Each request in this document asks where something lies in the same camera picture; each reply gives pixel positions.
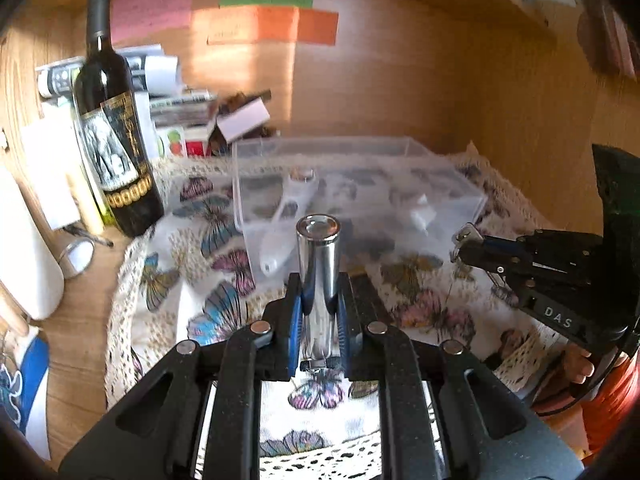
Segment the person's right hand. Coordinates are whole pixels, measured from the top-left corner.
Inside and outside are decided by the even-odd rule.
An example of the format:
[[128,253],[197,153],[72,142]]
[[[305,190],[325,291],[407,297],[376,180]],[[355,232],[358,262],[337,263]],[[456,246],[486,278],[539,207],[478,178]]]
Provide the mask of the person's right hand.
[[[577,347],[576,344],[567,344],[565,346],[562,367],[564,375],[569,382],[582,385],[587,378],[593,376],[596,368],[589,361],[589,357],[590,352]],[[605,381],[618,382],[620,380],[620,376],[625,375],[629,362],[633,363],[634,358],[631,359],[625,352],[623,352],[616,359],[614,370],[612,370],[612,373],[605,379]]]

